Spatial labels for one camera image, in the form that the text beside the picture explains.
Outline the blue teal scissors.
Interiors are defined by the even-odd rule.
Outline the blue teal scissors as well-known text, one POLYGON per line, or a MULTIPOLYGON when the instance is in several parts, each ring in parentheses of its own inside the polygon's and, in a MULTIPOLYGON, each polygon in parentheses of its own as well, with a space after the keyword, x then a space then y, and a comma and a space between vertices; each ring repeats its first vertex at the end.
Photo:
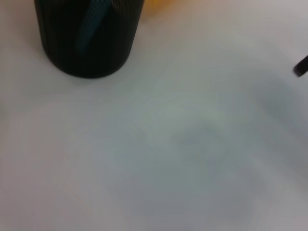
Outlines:
POLYGON ((76 51, 78 53, 82 53, 89 45, 95 31, 110 7, 111 1, 90 0, 76 40, 76 51))

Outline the yellow plastic bin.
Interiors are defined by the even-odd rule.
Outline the yellow plastic bin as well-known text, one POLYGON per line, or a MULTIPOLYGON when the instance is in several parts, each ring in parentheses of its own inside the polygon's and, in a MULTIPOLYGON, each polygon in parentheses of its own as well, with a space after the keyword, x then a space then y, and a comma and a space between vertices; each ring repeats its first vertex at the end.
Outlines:
POLYGON ((144 6, 149 9, 166 7, 177 0, 145 0, 144 6))

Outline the black mesh pen holder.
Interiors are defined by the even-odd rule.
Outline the black mesh pen holder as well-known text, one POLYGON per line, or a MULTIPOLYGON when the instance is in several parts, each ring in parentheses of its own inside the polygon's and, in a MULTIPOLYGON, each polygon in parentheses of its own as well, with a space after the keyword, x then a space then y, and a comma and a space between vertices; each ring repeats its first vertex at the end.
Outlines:
POLYGON ((76 51, 79 28, 90 0, 34 0, 43 49, 63 72, 100 78, 127 61, 145 0, 112 0, 89 45, 76 51))

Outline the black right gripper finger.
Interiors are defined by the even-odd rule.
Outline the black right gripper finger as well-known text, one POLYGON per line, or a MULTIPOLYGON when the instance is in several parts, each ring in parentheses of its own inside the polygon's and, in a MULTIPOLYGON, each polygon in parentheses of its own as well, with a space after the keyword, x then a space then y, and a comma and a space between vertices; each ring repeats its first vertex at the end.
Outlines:
POLYGON ((293 68, 293 73, 297 77, 303 76, 306 72, 308 72, 308 55, 293 68))

